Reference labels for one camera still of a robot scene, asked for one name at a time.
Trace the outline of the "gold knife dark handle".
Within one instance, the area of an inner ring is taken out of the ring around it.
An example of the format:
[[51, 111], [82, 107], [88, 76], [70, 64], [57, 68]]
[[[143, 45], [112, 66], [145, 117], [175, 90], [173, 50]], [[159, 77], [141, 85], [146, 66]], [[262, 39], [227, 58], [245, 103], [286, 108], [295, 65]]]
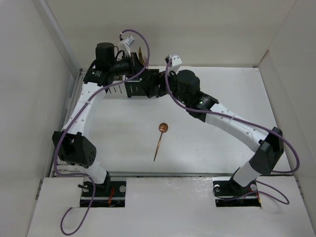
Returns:
[[139, 61], [140, 63], [145, 66], [147, 63], [147, 57], [143, 55], [142, 49], [141, 47], [139, 47], [138, 49], [138, 57], [139, 57]]

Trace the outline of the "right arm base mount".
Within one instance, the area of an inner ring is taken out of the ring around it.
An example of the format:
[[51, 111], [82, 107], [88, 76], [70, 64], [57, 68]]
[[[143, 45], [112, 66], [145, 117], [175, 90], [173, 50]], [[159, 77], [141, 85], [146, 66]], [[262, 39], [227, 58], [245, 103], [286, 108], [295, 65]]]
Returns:
[[255, 181], [246, 187], [233, 184], [231, 180], [214, 179], [213, 195], [216, 207], [261, 207]]

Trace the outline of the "copper spoon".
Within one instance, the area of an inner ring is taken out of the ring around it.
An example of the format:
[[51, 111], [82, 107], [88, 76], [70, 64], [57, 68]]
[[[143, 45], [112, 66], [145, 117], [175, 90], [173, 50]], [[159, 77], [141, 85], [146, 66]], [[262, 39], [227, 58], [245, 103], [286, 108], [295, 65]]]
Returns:
[[159, 125], [159, 127], [158, 127], [158, 130], [160, 132], [160, 137], [159, 137], [158, 144], [157, 144], [157, 147], [156, 147], [154, 161], [156, 161], [156, 157], [157, 157], [157, 154], [158, 154], [158, 150], [160, 148], [162, 136], [163, 136], [164, 133], [166, 133], [168, 131], [168, 124], [165, 123], [165, 122], [161, 123]]

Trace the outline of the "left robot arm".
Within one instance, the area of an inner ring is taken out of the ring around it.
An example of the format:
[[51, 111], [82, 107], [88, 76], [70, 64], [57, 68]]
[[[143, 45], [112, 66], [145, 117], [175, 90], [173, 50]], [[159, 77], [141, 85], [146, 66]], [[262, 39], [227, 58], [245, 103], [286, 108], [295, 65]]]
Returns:
[[131, 52], [133, 39], [125, 38], [115, 52], [112, 43], [98, 43], [96, 59], [92, 62], [83, 79], [77, 104], [61, 131], [55, 131], [52, 140], [55, 146], [54, 168], [58, 160], [79, 168], [75, 176], [85, 176], [91, 180], [94, 191], [105, 196], [111, 184], [107, 171], [97, 160], [96, 147], [88, 135], [99, 103], [104, 99], [109, 86], [118, 86], [119, 76], [136, 79], [146, 75], [146, 63], [141, 63], [135, 52]]

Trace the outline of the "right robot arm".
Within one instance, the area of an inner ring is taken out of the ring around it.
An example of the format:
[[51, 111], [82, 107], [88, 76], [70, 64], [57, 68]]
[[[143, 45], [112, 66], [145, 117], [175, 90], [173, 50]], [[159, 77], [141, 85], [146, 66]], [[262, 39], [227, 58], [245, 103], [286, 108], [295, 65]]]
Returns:
[[143, 90], [149, 98], [171, 93], [186, 106], [191, 116], [222, 129], [254, 152], [230, 178], [229, 189], [233, 194], [241, 194], [259, 176], [271, 174], [284, 152], [280, 129], [274, 127], [269, 133], [242, 123], [239, 116], [227, 110], [216, 98], [201, 91], [199, 78], [190, 70], [170, 72], [167, 77], [164, 72], [152, 73], [145, 78]]

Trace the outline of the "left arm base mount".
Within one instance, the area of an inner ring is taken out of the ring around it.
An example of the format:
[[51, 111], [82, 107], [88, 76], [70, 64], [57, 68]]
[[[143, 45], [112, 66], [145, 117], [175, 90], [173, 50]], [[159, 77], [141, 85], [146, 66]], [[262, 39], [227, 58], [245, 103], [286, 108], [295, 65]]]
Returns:
[[[78, 184], [78, 187], [82, 189], [80, 207], [88, 207], [92, 197], [92, 183], [84, 181], [83, 185]], [[102, 185], [96, 185], [91, 207], [125, 207], [125, 194], [126, 181], [111, 181], [108, 190]]]

